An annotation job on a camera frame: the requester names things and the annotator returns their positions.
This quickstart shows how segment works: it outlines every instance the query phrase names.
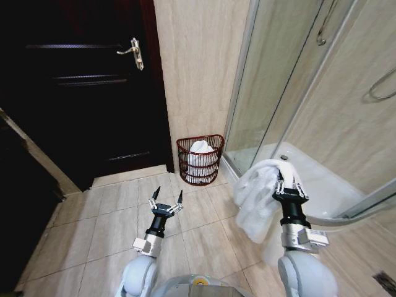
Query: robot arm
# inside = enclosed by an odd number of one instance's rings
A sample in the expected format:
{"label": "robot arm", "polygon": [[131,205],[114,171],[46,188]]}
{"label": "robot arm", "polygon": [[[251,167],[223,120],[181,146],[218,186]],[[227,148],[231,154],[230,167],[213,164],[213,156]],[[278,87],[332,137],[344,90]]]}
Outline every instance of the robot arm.
{"label": "robot arm", "polygon": [[136,238],[132,245],[139,255],[125,267],[116,297],[149,297],[151,294],[157,279],[156,259],[161,252],[166,220],[183,209],[183,191],[174,206],[156,203],[160,188],[148,200],[154,219],[144,239]]}
{"label": "robot arm", "polygon": [[337,296],[333,273],[306,252],[287,251],[278,260],[278,270],[287,297]]}
{"label": "robot arm", "polygon": [[333,273],[311,254],[328,246],[323,231],[311,229],[301,204],[308,201],[300,184],[294,189],[283,187],[282,177],[273,198],[282,205],[282,246],[285,255],[278,260],[280,278],[287,297],[336,297],[337,282]]}

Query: floor drain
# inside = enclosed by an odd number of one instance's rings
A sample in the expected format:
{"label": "floor drain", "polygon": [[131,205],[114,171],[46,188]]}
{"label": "floor drain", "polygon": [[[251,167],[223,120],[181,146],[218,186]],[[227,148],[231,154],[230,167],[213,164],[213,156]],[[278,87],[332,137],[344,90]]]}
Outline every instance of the floor drain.
{"label": "floor drain", "polygon": [[396,282],[389,275],[381,271],[372,277],[389,293],[389,295],[396,297]]}

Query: shower door handle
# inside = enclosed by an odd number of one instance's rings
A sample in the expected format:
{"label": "shower door handle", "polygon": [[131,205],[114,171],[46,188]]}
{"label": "shower door handle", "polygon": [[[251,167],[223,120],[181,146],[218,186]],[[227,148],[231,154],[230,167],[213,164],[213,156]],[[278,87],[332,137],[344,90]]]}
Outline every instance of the shower door handle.
{"label": "shower door handle", "polygon": [[319,31],[317,33],[316,44],[318,46],[322,46],[322,45],[326,44],[327,40],[323,38],[323,32],[324,32],[324,29],[326,29],[326,26],[327,26],[332,14],[333,14],[335,6],[337,6],[337,3],[338,3],[338,0],[333,0],[333,2],[330,5],[330,8],[329,8],[329,11],[328,11],[327,15],[326,15],[326,17],[323,20],[323,24],[322,24],[321,28],[319,29]]}
{"label": "shower door handle", "polygon": [[396,67],[394,67],[392,70],[390,70],[388,73],[386,73],[384,76],[382,76],[379,80],[377,80],[372,87],[369,89],[369,94],[371,97],[373,97],[376,100],[385,100],[388,99],[390,97],[393,97],[396,95],[396,91],[394,91],[393,93],[390,93],[389,95],[385,95],[385,96],[377,96],[374,94],[375,89],[381,84],[383,83],[385,80],[387,80],[394,72],[396,72]]}

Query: shower enclosure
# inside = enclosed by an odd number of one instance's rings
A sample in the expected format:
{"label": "shower enclosure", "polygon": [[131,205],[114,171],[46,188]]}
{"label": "shower enclosure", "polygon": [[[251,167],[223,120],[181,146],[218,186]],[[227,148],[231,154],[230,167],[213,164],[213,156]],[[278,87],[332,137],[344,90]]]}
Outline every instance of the shower enclosure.
{"label": "shower enclosure", "polygon": [[287,159],[321,225],[395,204],[395,27],[392,0],[251,1],[226,125],[236,175]]}

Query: white shower base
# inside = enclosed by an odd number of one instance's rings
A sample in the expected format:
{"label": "white shower base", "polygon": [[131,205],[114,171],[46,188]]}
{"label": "white shower base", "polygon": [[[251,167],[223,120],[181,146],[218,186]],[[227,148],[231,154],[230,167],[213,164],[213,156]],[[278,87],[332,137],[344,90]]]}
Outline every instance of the white shower base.
{"label": "white shower base", "polygon": [[[276,144],[263,145],[257,153],[254,163],[271,157]],[[236,158],[251,156],[254,152],[245,149],[243,152],[227,152]],[[288,161],[296,168],[309,201],[303,204],[306,215],[317,218],[335,218],[337,215],[358,204],[366,197],[348,181],[336,175],[304,152],[288,142],[283,142],[274,158],[280,160],[286,155]]]}

